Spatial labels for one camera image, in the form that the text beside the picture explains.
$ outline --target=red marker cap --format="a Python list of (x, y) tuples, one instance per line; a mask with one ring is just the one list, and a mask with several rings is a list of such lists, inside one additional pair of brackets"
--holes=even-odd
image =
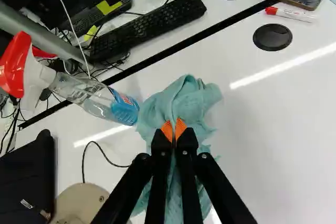
[(276, 14), (277, 14), (277, 11), (278, 11), (278, 8), (273, 7), (273, 6), (271, 6), (271, 7), (267, 7), (267, 8), (265, 9), (265, 12), (266, 12), (268, 15), (276, 15)]

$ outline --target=beige device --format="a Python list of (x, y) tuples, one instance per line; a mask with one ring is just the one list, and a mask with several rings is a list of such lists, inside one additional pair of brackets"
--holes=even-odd
[(109, 195), (94, 184), (74, 184), (57, 197), (50, 224), (90, 224)]

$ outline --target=black keyboard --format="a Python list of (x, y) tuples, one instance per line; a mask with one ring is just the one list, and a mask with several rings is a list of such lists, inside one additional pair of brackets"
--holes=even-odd
[[(84, 9), (75, 16), (71, 18), (73, 28), (75, 29), (76, 35), (82, 36), (86, 34), (89, 29), (95, 25), (100, 26), (105, 22), (113, 19), (114, 17), (126, 12), (132, 7), (132, 0), (120, 0), (122, 5), (110, 13), (104, 15), (96, 6), (91, 9)], [(69, 21), (65, 21), (60, 25), (59, 29), (71, 31)]]
[(201, 0), (174, 0), (95, 39), (89, 61), (99, 62), (123, 54), (136, 45), (200, 18), (205, 12)]

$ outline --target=yellow sticky note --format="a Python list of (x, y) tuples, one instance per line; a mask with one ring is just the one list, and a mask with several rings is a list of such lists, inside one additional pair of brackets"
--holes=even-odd
[(107, 1), (104, 0), (104, 1), (100, 2), (100, 3), (99, 3), (98, 5), (96, 5), (96, 6), (98, 7), (98, 9), (101, 10), (101, 12), (102, 12), (104, 15), (106, 15), (106, 14), (110, 13), (111, 11), (117, 9), (117, 8), (118, 8), (119, 6), (121, 6), (121, 5), (122, 5), (122, 2), (119, 1), (119, 2), (117, 2), (116, 4), (110, 6), (109, 3), (107, 3)]
[(87, 41), (87, 40), (91, 39), (92, 38), (91, 35), (95, 35), (96, 32), (97, 32), (97, 27), (96, 26), (92, 26), (90, 28), (90, 30), (84, 35), (84, 41)]

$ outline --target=white cable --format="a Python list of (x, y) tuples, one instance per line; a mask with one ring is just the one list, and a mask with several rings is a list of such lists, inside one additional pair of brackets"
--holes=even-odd
[(64, 66), (64, 70), (65, 70), (65, 72), (66, 72), (67, 74), (71, 75), (71, 74), (69, 73), (69, 71), (68, 71), (66, 65), (65, 65), (65, 61), (64, 61), (64, 60), (63, 60), (63, 66)]
[(80, 45), (80, 42), (79, 42), (79, 39), (78, 39), (77, 34), (76, 34), (76, 32), (75, 32), (75, 29), (74, 29), (74, 27), (73, 27), (73, 25), (72, 25), (71, 18), (70, 18), (69, 14), (68, 14), (68, 11), (67, 11), (67, 9), (66, 9), (64, 3), (63, 3), (63, 0), (60, 0), (60, 2), (61, 2), (62, 6), (63, 6), (63, 8), (64, 8), (65, 14), (66, 14), (67, 17), (68, 17), (68, 20), (69, 20), (69, 22), (70, 22), (70, 26), (71, 26), (71, 30), (72, 30), (73, 34), (75, 35), (76, 41), (77, 41), (77, 43), (78, 43), (78, 45), (79, 45), (79, 49), (80, 49), (80, 51), (81, 51), (81, 53), (82, 53), (82, 55), (83, 55), (83, 58), (84, 58), (84, 61), (85, 61), (85, 65), (86, 65), (86, 69), (88, 70), (88, 76), (89, 76), (89, 79), (91, 79), (90, 70), (89, 70), (89, 65), (88, 65), (88, 62), (87, 62), (87, 60), (86, 60), (85, 54), (84, 54), (84, 52), (83, 52), (82, 46)]

